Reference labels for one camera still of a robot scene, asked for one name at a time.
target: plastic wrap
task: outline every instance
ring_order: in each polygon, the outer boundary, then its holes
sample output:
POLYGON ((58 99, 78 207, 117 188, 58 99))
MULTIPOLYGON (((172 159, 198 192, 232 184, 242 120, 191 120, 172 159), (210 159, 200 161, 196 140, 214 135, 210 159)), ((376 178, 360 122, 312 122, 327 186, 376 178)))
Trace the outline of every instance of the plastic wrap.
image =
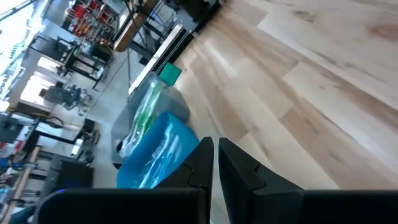
POLYGON ((175 171, 198 145, 193 131, 162 113, 119 169, 118 188, 152 189, 175 171))
POLYGON ((154 122, 157 116, 155 107, 160 97, 161 88, 161 82, 155 78, 150 81, 149 88, 134 115, 130 133, 123 140, 121 150, 119 151, 119 155, 122 158, 130 156, 131 152, 136 148, 154 122))

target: green object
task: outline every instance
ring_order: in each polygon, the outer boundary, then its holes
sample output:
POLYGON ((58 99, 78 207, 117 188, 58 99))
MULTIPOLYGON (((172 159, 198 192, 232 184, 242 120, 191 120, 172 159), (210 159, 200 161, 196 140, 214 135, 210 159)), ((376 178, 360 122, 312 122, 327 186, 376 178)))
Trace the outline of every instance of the green object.
POLYGON ((160 73, 160 78, 168 85, 174 85, 175 81, 177 81, 178 77, 181 74, 181 69, 177 66, 167 63, 160 73))

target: blue plastic bag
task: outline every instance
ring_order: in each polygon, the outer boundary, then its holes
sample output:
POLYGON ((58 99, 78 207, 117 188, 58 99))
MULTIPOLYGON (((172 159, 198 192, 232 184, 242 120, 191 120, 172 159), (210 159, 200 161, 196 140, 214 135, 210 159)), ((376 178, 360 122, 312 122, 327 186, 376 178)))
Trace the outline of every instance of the blue plastic bag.
POLYGON ((152 189, 172 174, 199 144, 170 113, 160 114, 121 166, 117 188, 152 189))

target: teal object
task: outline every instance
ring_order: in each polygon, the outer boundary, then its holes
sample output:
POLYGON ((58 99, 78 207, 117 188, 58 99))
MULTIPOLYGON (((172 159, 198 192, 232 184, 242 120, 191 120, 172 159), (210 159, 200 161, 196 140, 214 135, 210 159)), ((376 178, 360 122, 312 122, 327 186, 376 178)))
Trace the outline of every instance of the teal object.
POLYGON ((172 174, 199 144, 174 115, 161 113, 120 167, 119 189, 153 189, 172 174))
POLYGON ((177 81, 181 74, 181 69, 177 66, 167 63, 166 66, 163 68, 162 72, 160 73, 159 77, 168 85, 172 86, 177 81))

